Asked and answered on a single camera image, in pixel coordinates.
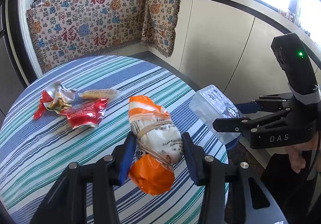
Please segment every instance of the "round table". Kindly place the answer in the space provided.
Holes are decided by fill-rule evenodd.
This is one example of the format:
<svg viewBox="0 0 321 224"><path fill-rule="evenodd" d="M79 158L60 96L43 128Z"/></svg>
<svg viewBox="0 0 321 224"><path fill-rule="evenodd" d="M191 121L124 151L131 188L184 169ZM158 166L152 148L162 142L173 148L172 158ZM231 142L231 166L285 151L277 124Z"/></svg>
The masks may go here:
<svg viewBox="0 0 321 224"><path fill-rule="evenodd" d="M33 114L41 92L60 81L83 92L114 88L121 96L108 104L99 128L71 129L66 117L45 111L39 120ZM166 107L181 133L189 132L194 143L221 162L227 153L213 133L189 109L194 91L168 70L130 57L87 57L63 64L32 83L12 105L0 131L0 194L17 224L30 222L38 205L57 177L70 163L94 163L122 144L130 130L128 100L147 95ZM74 104L81 103L78 96ZM171 191L152 197L130 179L115 187L121 223L196 223L204 187L191 181L186 163L174 166ZM225 185L227 198L228 185ZM87 220L93 223L92 188L87 186Z"/></svg>

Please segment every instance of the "patterned cloth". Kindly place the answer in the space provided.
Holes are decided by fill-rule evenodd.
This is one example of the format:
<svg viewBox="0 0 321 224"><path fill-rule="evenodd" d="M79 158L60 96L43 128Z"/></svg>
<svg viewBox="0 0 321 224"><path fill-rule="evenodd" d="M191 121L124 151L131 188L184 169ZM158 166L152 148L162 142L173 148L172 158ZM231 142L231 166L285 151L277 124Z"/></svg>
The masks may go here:
<svg viewBox="0 0 321 224"><path fill-rule="evenodd" d="M180 0L146 0L142 41L162 55L173 53Z"/></svg>
<svg viewBox="0 0 321 224"><path fill-rule="evenodd" d="M108 104L99 128L71 129L66 117L46 111L33 120L41 91L55 81L80 92L115 88L121 96ZM60 65L31 84L11 107L0 131L0 194L17 224L28 224L55 180L73 161L96 162L122 144L130 131L128 101L144 94L164 106L181 133L189 132L206 153L227 163L213 133L189 109L194 91L168 70L130 57L98 56ZM81 103L79 97L74 104ZM152 197L130 179L114 187L121 223L196 223L204 187L191 181L185 160L174 167L171 191ZM227 198L228 185L225 186ZM87 188L87 220L93 223L92 185Z"/></svg>
<svg viewBox="0 0 321 224"><path fill-rule="evenodd" d="M27 21L45 73L141 40L171 56L178 11L179 0L50 0L27 10Z"/></svg>

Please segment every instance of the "green led light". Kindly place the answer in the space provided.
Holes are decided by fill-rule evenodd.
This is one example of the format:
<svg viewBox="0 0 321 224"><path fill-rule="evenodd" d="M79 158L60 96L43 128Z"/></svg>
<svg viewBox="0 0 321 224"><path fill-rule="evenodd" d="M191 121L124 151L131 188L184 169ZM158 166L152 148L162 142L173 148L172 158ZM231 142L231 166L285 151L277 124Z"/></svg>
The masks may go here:
<svg viewBox="0 0 321 224"><path fill-rule="evenodd" d="M299 51L299 52L297 53L297 55L298 55L298 57L301 57L301 58L303 58L303 57L304 57L304 53L303 53L303 52L301 52L301 51Z"/></svg>

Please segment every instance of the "blue gripper pad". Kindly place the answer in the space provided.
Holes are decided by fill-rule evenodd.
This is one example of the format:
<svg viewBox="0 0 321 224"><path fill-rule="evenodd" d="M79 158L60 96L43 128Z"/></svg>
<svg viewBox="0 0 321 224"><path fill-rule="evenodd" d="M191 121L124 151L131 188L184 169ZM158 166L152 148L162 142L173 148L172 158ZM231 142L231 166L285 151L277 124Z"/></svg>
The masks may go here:
<svg viewBox="0 0 321 224"><path fill-rule="evenodd" d="M135 150L136 136L133 132L129 132L124 144L116 146L112 153L115 162L109 179L113 185L121 186L124 184L133 162Z"/></svg>
<svg viewBox="0 0 321 224"><path fill-rule="evenodd" d="M201 146L195 145L189 135L184 132L182 134L184 158L191 180L196 186L206 185L206 174L203 170L203 158L206 156Z"/></svg>

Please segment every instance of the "bundled plastic bag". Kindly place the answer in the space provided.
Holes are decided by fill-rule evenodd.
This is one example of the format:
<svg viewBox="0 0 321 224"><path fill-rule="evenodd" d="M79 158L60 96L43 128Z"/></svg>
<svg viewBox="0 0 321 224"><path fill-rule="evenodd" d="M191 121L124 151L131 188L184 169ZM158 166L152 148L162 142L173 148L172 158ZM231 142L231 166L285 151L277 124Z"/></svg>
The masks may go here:
<svg viewBox="0 0 321 224"><path fill-rule="evenodd" d="M145 193L169 191L175 179L171 164L183 156L182 137L170 114L147 96L133 96L129 99L129 122L138 144L129 177Z"/></svg>

